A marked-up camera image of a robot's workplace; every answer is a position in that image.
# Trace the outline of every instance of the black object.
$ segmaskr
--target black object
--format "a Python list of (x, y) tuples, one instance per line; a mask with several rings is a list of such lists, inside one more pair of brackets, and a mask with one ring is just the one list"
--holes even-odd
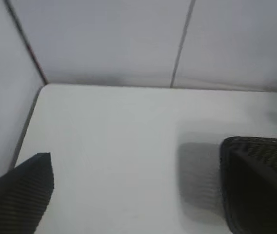
[(40, 153), (0, 177), (0, 234), (32, 234), (54, 188), (51, 156)]
[(277, 234), (277, 139), (225, 139), (220, 172), (230, 230), (235, 234)]

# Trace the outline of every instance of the white table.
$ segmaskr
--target white table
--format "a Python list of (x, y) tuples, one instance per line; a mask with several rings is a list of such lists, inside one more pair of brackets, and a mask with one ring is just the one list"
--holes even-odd
[(229, 233), (218, 145), (237, 135), (277, 137), (277, 94), (48, 85), (18, 158), (52, 155), (36, 233)]

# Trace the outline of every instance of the white wall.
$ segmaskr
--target white wall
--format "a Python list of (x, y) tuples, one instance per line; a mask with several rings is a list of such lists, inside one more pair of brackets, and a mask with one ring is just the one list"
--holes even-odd
[(277, 90), (277, 1), (197, 0), (175, 86)]
[[(277, 90), (277, 0), (192, 0), (175, 87)], [(50, 82), (168, 87), (191, 0), (12, 0)]]
[(42, 81), (0, 0), (0, 175), (16, 144)]
[(50, 82), (168, 86), (189, 0), (13, 0)]

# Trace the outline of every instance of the white surface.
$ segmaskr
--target white surface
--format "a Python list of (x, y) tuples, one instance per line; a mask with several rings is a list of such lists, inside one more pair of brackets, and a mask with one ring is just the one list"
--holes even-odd
[(18, 159), (52, 155), (36, 233), (229, 233), (218, 145), (236, 135), (277, 137), (276, 93), (48, 85)]
[(12, 0), (50, 82), (169, 86), (189, 0)]
[(41, 79), (0, 0), (0, 175), (7, 172)]
[(277, 1), (197, 0), (175, 86), (277, 90)]

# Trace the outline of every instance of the wall seam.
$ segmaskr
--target wall seam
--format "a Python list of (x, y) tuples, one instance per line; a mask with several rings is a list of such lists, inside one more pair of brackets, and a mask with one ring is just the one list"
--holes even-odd
[(173, 68), (173, 72), (172, 72), (172, 76), (171, 76), (170, 88), (173, 88), (173, 86), (174, 86), (174, 81), (176, 79), (176, 74), (177, 74), (177, 70), (178, 70), (178, 64), (179, 64), (179, 60), (181, 58), (183, 45), (184, 45), (185, 38), (187, 35), (187, 29), (188, 29), (188, 26), (189, 26), (189, 23), (191, 21), (191, 17), (192, 17), (193, 11), (194, 11), (195, 2), (196, 2), (196, 0), (191, 0), (189, 7), (188, 7), (181, 39), (180, 39), (180, 42), (178, 45), (178, 53), (177, 53), (177, 57), (176, 57), (176, 60), (174, 63), (174, 68)]
[(14, 7), (13, 7), (11, 1), (10, 0), (3, 0), (3, 1), (4, 1), (4, 4), (6, 6), (6, 9), (7, 9), (8, 13), (12, 17), (12, 20), (13, 20), (13, 22), (14, 22), (14, 24), (15, 24), (15, 26), (16, 26), (19, 34), (20, 34), (20, 37), (21, 37), (21, 39), (22, 39), (22, 41), (23, 41), (23, 43), (24, 43), (24, 45), (25, 45), (25, 47), (26, 47), (26, 49), (27, 49), (27, 51), (30, 55), (31, 60), (34, 63), (34, 65), (35, 65), (35, 67), (36, 67), (36, 69), (37, 69), (37, 71), (40, 75), (40, 78), (43, 81), (43, 84), (44, 85), (48, 84), (47, 78), (46, 78), (45, 74), (43, 73), (43, 70), (42, 70), (42, 68), (41, 68), (41, 66), (40, 66), (40, 64), (37, 60), (37, 57), (34, 54), (32, 48), (31, 48), (31, 45), (30, 45), (30, 43), (29, 43), (29, 41), (28, 41), (28, 39), (27, 39), (23, 29), (22, 29), (20, 20), (18, 19), (17, 15), (16, 15), (16, 12), (14, 10)]

